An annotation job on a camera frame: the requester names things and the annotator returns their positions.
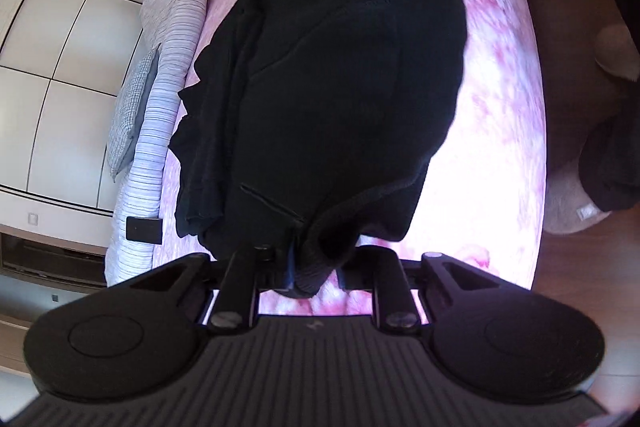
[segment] metal screw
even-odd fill
[[[386,316],[386,325],[398,330],[413,328],[418,321],[415,313],[394,312]]]
[[[222,330],[235,330],[242,324],[242,315],[237,312],[218,312],[211,315],[209,323]]]

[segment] black plastic mount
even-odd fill
[[[26,363],[41,391],[65,399],[151,393],[187,372],[211,339],[251,332],[260,292],[290,290],[291,266],[287,250],[243,247],[225,262],[188,255],[43,315],[27,334]],[[372,292],[376,330],[417,339],[448,378],[495,401],[567,399],[602,361],[602,334],[586,316],[446,255],[401,261],[359,247],[338,281]]]

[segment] black tag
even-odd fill
[[[127,217],[127,241],[162,245],[162,219]]]

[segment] round black pad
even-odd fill
[[[110,289],[50,311],[24,341],[42,391],[123,399],[176,377],[198,347],[194,324],[163,293]]]
[[[102,315],[75,325],[69,343],[88,357],[112,358],[136,349],[144,333],[142,326],[129,317]]]
[[[580,389],[604,355],[598,327],[542,296],[469,292],[433,327],[432,346],[451,374],[502,401],[539,403]]]

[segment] white wardrobe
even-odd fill
[[[0,225],[106,247],[115,97],[141,0],[0,0]]]

